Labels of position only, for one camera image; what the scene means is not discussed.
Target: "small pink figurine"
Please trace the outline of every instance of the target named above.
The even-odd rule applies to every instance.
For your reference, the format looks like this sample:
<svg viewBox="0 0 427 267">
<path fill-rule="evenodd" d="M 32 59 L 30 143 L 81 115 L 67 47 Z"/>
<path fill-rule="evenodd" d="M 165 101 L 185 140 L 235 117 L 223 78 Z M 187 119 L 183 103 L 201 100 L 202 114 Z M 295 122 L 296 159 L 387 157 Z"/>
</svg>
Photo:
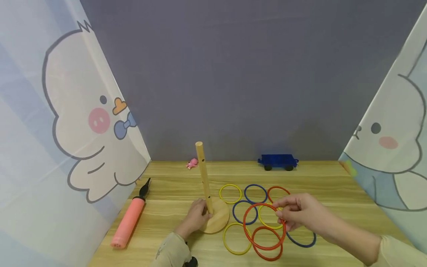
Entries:
<svg viewBox="0 0 427 267">
<path fill-rule="evenodd" d="M 197 167 L 199 161 L 196 158 L 193 158 L 187 163 L 187 169 L 191 170 L 191 168 Z"/>
</svg>

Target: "wooden stacking pole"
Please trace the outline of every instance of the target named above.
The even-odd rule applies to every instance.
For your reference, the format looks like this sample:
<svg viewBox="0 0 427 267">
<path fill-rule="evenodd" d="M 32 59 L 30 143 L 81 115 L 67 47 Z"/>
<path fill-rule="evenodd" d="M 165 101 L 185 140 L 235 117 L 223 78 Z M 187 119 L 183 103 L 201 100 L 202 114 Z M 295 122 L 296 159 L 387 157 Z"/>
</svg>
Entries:
<svg viewBox="0 0 427 267">
<path fill-rule="evenodd" d="M 198 167 L 200 169 L 200 176 L 202 178 L 203 190 L 205 194 L 206 206 L 208 213 L 213 214 L 204 226 L 201 227 L 201 231 L 207 234 L 214 234 L 227 225 L 230 219 L 230 211 L 227 203 L 225 203 L 219 197 L 211 196 L 211 189 L 209 187 L 208 170 L 206 168 L 205 152 L 203 151 L 203 143 L 196 143 L 196 152 L 198 158 Z"/>
<path fill-rule="evenodd" d="M 205 152 L 203 151 L 203 143 L 196 143 L 197 159 L 199 161 L 198 166 L 200 169 L 200 176 L 202 177 L 203 191 L 205 192 L 206 206 L 208 212 L 214 214 L 214 208 L 212 206 L 211 189 L 209 187 L 208 170 L 206 169 Z"/>
</svg>

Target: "round wooden base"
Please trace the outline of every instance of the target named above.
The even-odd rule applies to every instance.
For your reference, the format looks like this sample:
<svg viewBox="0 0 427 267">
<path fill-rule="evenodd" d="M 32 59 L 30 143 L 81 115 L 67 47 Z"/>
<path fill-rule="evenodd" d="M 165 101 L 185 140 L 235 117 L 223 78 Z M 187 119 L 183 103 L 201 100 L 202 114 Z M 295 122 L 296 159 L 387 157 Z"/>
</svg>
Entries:
<svg viewBox="0 0 427 267">
<path fill-rule="evenodd" d="M 230 209 L 228 205 L 219 197 L 211 197 L 213 206 L 213 217 L 200 228 L 206 234 L 215 234 L 227 225 L 230 219 Z"/>
</svg>

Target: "red ring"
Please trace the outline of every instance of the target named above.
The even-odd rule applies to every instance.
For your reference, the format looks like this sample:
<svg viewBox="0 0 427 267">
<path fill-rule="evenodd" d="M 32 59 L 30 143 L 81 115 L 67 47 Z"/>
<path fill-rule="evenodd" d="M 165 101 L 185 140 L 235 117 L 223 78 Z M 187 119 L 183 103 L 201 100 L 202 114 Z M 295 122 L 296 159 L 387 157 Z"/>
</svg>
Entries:
<svg viewBox="0 0 427 267">
<path fill-rule="evenodd" d="M 258 232 L 261 229 L 267 229 L 269 231 L 272 231 L 277 236 L 277 238 L 280 240 L 279 234 L 276 233 L 275 230 L 273 230 L 271 228 L 268 228 L 266 226 L 260 226 L 260 227 L 256 228 L 255 231 L 254 231 L 254 233 L 252 234 L 252 240 L 254 240 L 254 238 L 255 238 L 255 233 Z M 257 248 L 253 244 L 252 244 L 252 246 L 254 247 L 254 250 L 258 254 L 258 256 L 260 256 L 261 258 L 263 258 L 266 261 L 276 261 L 276 260 L 278 260 L 282 256 L 283 244 L 280 244 L 280 253 L 279 253 L 279 255 L 275 256 L 274 258 L 267 258 L 266 256 L 261 255 L 261 253 L 258 252 Z"/>
<path fill-rule="evenodd" d="M 270 200 L 270 202 L 271 202 L 271 203 L 273 203 L 273 200 L 271 200 L 271 197 L 270 197 L 270 190 L 272 190 L 273 188 L 279 188 L 279 189 L 281 189 L 281 190 L 286 191 L 286 193 L 288 193 L 288 195 L 290 195 L 290 194 L 291 194 L 288 190 L 286 190 L 286 189 L 285 189 L 285 188 L 283 188 L 283 187 L 280 187 L 280 186 L 272 186 L 272 187 L 270 187 L 270 188 L 268 189 L 268 191 L 267 191 L 267 197 L 268 197 L 268 200 Z"/>
<path fill-rule="evenodd" d="M 255 241 L 253 241 L 251 239 L 251 237 L 248 234 L 248 230 L 246 229 L 246 216 L 248 216 L 249 211 L 251 210 L 251 208 L 256 207 L 256 206 L 266 206 L 269 207 L 271 209 L 273 209 L 274 211 L 277 211 L 277 209 L 269 204 L 265 204 L 265 203 L 255 203 L 252 206 L 250 206 L 246 212 L 245 215 L 243 215 L 243 231 L 245 232 L 246 237 L 248 238 L 249 242 L 252 243 L 252 245 L 256 246 L 259 249 L 262 250 L 273 250 L 273 249 L 277 249 L 281 244 L 283 244 L 283 241 L 285 240 L 286 237 L 286 225 L 285 225 L 285 221 L 282 220 L 282 225 L 283 225 L 283 235 L 282 237 L 279 239 L 279 242 L 277 244 L 275 244 L 274 246 L 271 247 L 265 247 L 265 246 L 260 246 L 257 243 L 255 243 Z"/>
</svg>

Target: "wooden table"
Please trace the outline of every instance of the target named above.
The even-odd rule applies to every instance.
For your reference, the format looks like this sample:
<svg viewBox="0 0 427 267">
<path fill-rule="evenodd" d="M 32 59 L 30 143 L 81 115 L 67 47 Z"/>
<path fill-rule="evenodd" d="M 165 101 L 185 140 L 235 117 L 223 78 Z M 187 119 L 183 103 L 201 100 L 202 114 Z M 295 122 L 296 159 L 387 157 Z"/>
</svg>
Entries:
<svg viewBox="0 0 427 267">
<path fill-rule="evenodd" d="M 185 162 L 166 161 L 150 163 L 141 181 L 100 244 L 89 266 L 149 266 L 160 243 L 185 217 L 192 201 L 203 197 L 199 170 L 197 168 L 188 170 L 185 164 Z M 208 162 L 207 168 L 211 194 L 214 196 L 218 196 L 219 189 L 228 183 L 236 184 L 242 189 L 242 192 L 249 184 L 260 184 L 265 189 L 279 185 L 293 194 L 308 192 L 334 213 L 352 224 L 379 235 L 393 235 L 409 244 L 402 232 L 336 161 L 301 161 L 298 168 L 290 172 L 274 169 L 265 171 L 252 161 Z M 109 244 L 124 211 L 148 177 L 152 178 L 150 193 L 133 237 L 127 249 L 113 250 Z M 284 194 L 279 189 L 271 191 L 273 200 Z M 239 192 L 234 187 L 226 187 L 222 191 L 222 196 L 228 201 L 234 201 L 239 197 Z M 248 197 L 253 201 L 261 201 L 264 196 L 265 194 L 260 188 L 250 187 L 248 189 Z M 247 203 L 236 206 L 236 215 L 240 220 L 243 219 L 243 214 L 248 207 L 249 204 Z M 229 223 L 232 223 L 235 222 L 231 213 L 233 205 L 229 205 L 229 208 Z M 262 218 L 266 223 L 273 226 L 277 225 L 274 212 L 271 209 L 264 207 L 261 211 Z M 248 215 L 248 220 L 252 218 L 254 218 L 254 211 Z M 248 226 L 248 229 L 252 232 L 259 226 L 261 223 L 257 220 L 256 223 Z M 277 230 L 277 232 L 281 235 L 282 230 Z M 313 234 L 307 229 L 298 229 L 291 235 L 303 244 L 311 243 L 313 238 Z M 227 231 L 226 240 L 230 248 L 236 251 L 244 250 L 249 243 L 241 226 L 230 227 Z M 278 241 L 277 237 L 267 230 L 260 230 L 256 234 L 255 240 L 261 246 L 272 246 Z M 321 237 L 318 237 L 315 246 L 309 249 L 301 248 L 286 238 L 283 243 L 283 255 L 274 262 L 261 259 L 253 248 L 242 256 L 231 254 L 222 243 L 222 231 L 214 235 L 194 233 L 188 244 L 192 255 L 198 259 L 200 267 L 218 267 L 221 264 L 224 267 L 362 266 L 346 251 L 327 243 Z M 261 250 L 260 252 L 267 257 L 274 257 L 278 254 L 279 249 Z"/>
</svg>

